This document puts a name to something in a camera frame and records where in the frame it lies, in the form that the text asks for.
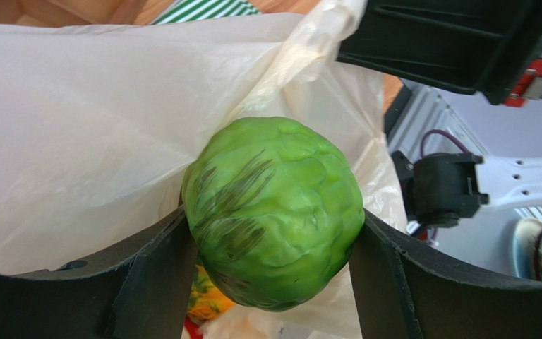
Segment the green striped fabric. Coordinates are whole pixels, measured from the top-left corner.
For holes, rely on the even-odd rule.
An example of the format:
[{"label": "green striped fabric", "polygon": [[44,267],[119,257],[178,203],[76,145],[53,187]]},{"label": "green striped fabric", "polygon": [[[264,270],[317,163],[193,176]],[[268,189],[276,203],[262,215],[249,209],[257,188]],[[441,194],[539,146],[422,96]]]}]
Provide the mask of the green striped fabric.
[{"label": "green striped fabric", "polygon": [[247,0],[183,0],[171,6],[168,12],[154,20],[151,25],[253,14],[260,14],[260,12]]}]

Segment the red component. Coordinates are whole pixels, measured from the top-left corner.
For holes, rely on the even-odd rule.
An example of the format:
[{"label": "red component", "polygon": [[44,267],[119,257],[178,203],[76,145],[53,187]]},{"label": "red component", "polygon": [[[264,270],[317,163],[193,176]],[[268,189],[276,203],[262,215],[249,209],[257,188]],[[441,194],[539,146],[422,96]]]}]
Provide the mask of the red component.
[{"label": "red component", "polygon": [[186,328],[186,331],[190,334],[191,339],[203,339],[200,334],[200,327],[196,325],[189,317],[186,317],[186,320],[183,322],[183,326]]},{"label": "red component", "polygon": [[422,242],[425,242],[428,240],[428,231],[423,231],[421,235],[419,236],[419,240]]},{"label": "red component", "polygon": [[505,106],[516,108],[524,106],[526,103],[526,100],[523,97],[524,93],[528,90],[532,81],[537,77],[542,78],[542,59],[536,59],[530,63],[526,69],[526,73],[519,79],[509,94],[509,97],[505,100]]}]

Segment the gray surface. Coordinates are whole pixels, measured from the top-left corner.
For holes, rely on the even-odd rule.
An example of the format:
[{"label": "gray surface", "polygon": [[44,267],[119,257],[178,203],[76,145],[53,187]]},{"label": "gray surface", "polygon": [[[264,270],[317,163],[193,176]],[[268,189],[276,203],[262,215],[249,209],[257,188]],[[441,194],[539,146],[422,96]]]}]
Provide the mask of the gray surface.
[{"label": "gray surface", "polygon": [[[443,129],[475,154],[496,151],[501,155],[511,155],[507,152],[530,145],[530,149],[518,150],[516,154],[534,152],[541,156],[542,134],[526,132],[517,135],[515,132],[518,127],[526,131],[542,129],[542,111],[532,109],[533,106],[540,107],[529,105],[523,110],[494,107],[483,97],[459,96],[419,86],[392,133],[390,151],[401,150],[409,159],[417,161],[422,135],[430,129]],[[512,120],[511,124],[507,123],[508,119]],[[458,152],[446,138],[433,136],[428,140],[427,153],[436,151]],[[509,251],[512,231],[517,221],[525,217],[542,220],[542,209],[509,209],[491,214],[480,211],[475,218],[462,220],[458,227],[440,230],[437,249],[467,263],[511,274]]]},{"label": "gray surface", "polygon": [[481,94],[438,92],[489,154],[542,157],[542,100],[511,108],[492,106]]},{"label": "gray surface", "polygon": [[510,242],[520,215],[515,210],[477,215],[438,231],[441,252],[494,272],[511,275]]}]

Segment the white plastic bag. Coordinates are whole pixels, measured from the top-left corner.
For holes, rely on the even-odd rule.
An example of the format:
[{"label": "white plastic bag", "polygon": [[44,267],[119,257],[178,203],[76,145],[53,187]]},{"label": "white plastic bag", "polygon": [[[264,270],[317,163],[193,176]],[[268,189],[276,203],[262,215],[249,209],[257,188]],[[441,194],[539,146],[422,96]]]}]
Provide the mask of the white plastic bag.
[{"label": "white plastic bag", "polygon": [[271,313],[237,305],[201,329],[204,339],[362,338],[348,266],[300,306]]},{"label": "white plastic bag", "polygon": [[[243,116],[291,117],[330,139],[365,207],[403,230],[382,77],[332,63],[363,7],[322,0],[307,16],[147,27],[0,25],[0,273],[55,269],[154,224],[177,206],[183,171],[209,137]],[[277,320],[356,335],[347,273]],[[336,313],[347,323],[332,330]]]}]

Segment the cabbage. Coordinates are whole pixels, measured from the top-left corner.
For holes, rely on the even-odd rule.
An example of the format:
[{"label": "cabbage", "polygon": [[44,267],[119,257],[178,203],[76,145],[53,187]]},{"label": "cabbage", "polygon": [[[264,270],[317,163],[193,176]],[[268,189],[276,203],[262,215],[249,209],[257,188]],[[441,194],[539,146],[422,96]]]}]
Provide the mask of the cabbage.
[{"label": "cabbage", "polygon": [[333,144],[297,121],[243,118],[186,171],[182,196],[211,281],[234,302],[284,311],[346,264],[363,199]]}]

